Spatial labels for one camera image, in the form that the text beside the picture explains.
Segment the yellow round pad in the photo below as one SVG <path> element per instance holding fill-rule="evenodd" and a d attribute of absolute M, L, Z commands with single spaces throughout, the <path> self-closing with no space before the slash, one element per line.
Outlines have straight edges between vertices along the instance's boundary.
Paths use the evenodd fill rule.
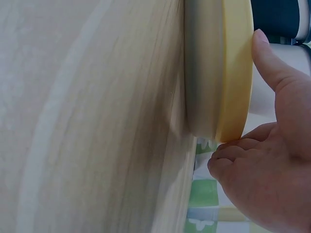
<path fill-rule="evenodd" d="M 223 89 L 216 140 L 240 139 L 248 114 L 254 32 L 250 0 L 223 0 Z"/>

